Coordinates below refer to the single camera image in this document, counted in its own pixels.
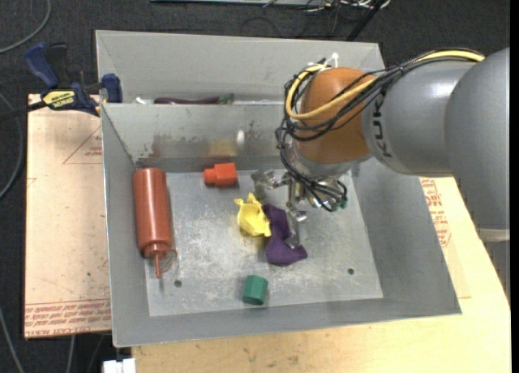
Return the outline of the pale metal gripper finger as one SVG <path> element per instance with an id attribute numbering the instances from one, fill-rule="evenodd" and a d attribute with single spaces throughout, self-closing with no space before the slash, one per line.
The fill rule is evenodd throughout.
<path id="1" fill-rule="evenodd" d="M 298 210 L 291 202 L 286 204 L 286 219 L 289 228 L 289 236 L 285 243 L 291 249 L 300 246 L 299 225 L 307 219 L 305 212 Z"/>
<path id="2" fill-rule="evenodd" d="M 251 174 L 256 191 L 274 190 L 286 184 L 284 174 L 278 174 L 276 169 L 259 169 Z"/>

